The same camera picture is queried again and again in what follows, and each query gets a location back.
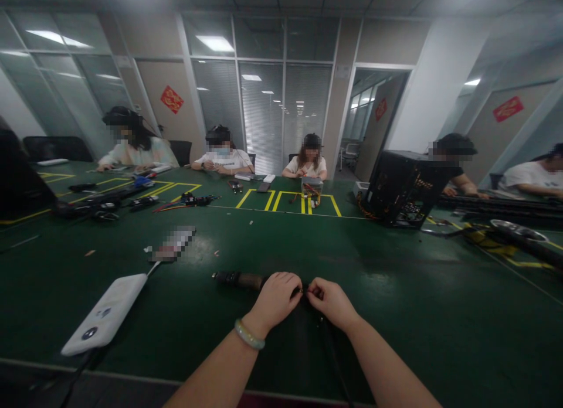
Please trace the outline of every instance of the fluorescent light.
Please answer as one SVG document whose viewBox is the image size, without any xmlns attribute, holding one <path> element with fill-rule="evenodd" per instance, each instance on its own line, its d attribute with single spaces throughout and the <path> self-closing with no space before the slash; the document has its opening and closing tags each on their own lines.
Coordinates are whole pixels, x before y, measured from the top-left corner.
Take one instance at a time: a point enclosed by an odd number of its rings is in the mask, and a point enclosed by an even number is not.
<svg viewBox="0 0 563 408">
<path fill-rule="evenodd" d="M 17 52 L 15 50 L 3 50 L 0 53 L 3 53 L 5 55 L 12 55 L 12 56 L 29 56 L 29 53 Z"/>
<path fill-rule="evenodd" d="M 62 75 L 65 77 L 72 77 L 72 78 L 84 78 L 82 76 L 76 75 L 76 74 L 70 74 L 70 73 L 57 73 L 58 75 Z"/>
<path fill-rule="evenodd" d="M 255 75 L 243 74 L 242 77 L 245 80 L 249 80 L 249 81 L 262 81 L 262 79 L 259 76 L 255 76 Z"/>
<path fill-rule="evenodd" d="M 221 36 L 196 36 L 205 46 L 215 52 L 234 52 L 227 39 Z"/>
<path fill-rule="evenodd" d="M 111 76 L 108 74 L 96 74 L 96 77 L 107 78 L 108 80 L 121 80 L 119 77 Z"/>
<path fill-rule="evenodd" d="M 93 46 L 87 45 L 82 42 L 78 42 L 74 39 L 69 39 L 68 37 L 61 36 L 60 34 L 48 31 L 48 30 L 26 30 L 28 33 L 34 34 L 36 36 L 43 37 L 44 39 L 49 39 L 54 42 L 60 43 L 61 45 L 66 43 L 69 46 L 76 46 L 76 47 L 90 47 Z"/>
</svg>

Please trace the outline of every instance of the desk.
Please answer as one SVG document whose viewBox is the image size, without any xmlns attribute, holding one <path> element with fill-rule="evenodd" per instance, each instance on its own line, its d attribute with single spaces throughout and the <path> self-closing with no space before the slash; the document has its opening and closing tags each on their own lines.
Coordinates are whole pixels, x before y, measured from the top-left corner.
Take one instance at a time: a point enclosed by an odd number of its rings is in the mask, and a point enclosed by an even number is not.
<svg viewBox="0 0 563 408">
<path fill-rule="evenodd" d="M 100 185 L 105 189 L 127 182 L 113 174 L 85 173 L 92 166 L 72 163 L 40 172 L 46 181 L 68 175 L 49 182 L 59 194 L 73 183 L 109 181 Z M 276 178 L 273 196 L 247 195 L 249 187 L 257 188 L 252 182 L 235 195 L 225 179 L 184 169 L 157 180 L 147 193 L 160 193 L 164 201 L 194 188 L 196 195 L 222 199 L 157 214 L 121 210 L 115 223 L 38 215 L 4 225 L 1 248 L 41 237 L 0 256 L 0 358 L 76 366 L 77 360 L 60 350 L 111 282 L 148 271 L 143 248 L 159 245 L 176 225 L 194 225 L 197 234 L 188 251 L 151 276 L 93 369 L 185 380 L 256 298 L 218 286 L 211 274 L 290 270 L 303 281 L 322 276 L 340 283 L 360 315 L 444 406 L 562 405 L 563 286 L 540 269 L 514 274 L 462 239 L 446 241 L 365 220 L 347 182 L 327 181 L 323 192 L 335 205 L 325 196 L 309 215 L 299 201 L 288 203 L 291 194 L 280 194 L 299 191 L 300 182 L 291 179 Z M 90 250 L 96 252 L 85 257 Z M 337 346 L 351 396 L 372 403 L 344 335 L 337 335 Z M 268 336 L 247 389 L 341 399 L 310 308 L 300 305 Z"/>
</svg>

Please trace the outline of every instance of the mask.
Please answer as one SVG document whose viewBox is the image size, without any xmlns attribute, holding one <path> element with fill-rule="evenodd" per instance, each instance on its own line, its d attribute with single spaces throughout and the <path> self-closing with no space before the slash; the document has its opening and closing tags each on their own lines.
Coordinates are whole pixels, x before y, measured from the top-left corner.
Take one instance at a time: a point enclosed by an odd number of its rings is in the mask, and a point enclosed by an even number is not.
<svg viewBox="0 0 563 408">
<path fill-rule="evenodd" d="M 219 147 L 219 148 L 215 149 L 215 153 L 217 153 L 217 156 L 227 157 L 227 156 L 230 156 L 230 148 Z"/>
</svg>

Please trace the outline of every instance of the woman's right hand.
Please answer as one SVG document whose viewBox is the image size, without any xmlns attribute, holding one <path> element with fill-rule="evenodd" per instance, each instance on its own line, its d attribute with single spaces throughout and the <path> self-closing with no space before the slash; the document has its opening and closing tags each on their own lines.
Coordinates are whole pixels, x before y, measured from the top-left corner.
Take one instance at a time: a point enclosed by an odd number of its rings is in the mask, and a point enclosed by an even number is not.
<svg viewBox="0 0 563 408">
<path fill-rule="evenodd" d="M 332 324 L 348 333 L 361 317 L 337 283 L 315 278 L 307 289 L 311 305 L 323 313 Z"/>
<path fill-rule="evenodd" d="M 113 165 L 99 165 L 96 168 L 98 172 L 109 171 L 110 169 L 113 169 Z"/>
</svg>

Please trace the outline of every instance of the red poster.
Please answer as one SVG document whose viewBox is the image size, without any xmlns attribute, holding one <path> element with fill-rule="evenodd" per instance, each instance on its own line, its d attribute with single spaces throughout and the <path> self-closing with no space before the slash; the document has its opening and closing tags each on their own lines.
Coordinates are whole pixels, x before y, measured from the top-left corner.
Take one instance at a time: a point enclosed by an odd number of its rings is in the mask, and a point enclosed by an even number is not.
<svg viewBox="0 0 563 408">
<path fill-rule="evenodd" d="M 162 92 L 162 96 L 160 97 L 162 103 L 170 108 L 172 112 L 175 114 L 178 113 L 182 105 L 184 104 L 184 99 L 182 99 L 178 93 L 173 91 L 172 87 L 166 86 L 166 89 Z"/>
<path fill-rule="evenodd" d="M 512 115 L 517 114 L 523 109 L 524 105 L 522 105 L 520 98 L 518 96 L 515 96 L 509 101 L 504 102 L 501 106 L 497 107 L 493 111 L 493 115 L 497 119 L 497 122 L 500 123 L 510 118 Z"/>
<path fill-rule="evenodd" d="M 385 112 L 387 112 L 387 100 L 384 97 L 383 100 L 379 102 L 377 108 L 375 109 L 375 120 L 379 121 L 383 116 L 383 114 L 385 114 Z"/>
</svg>

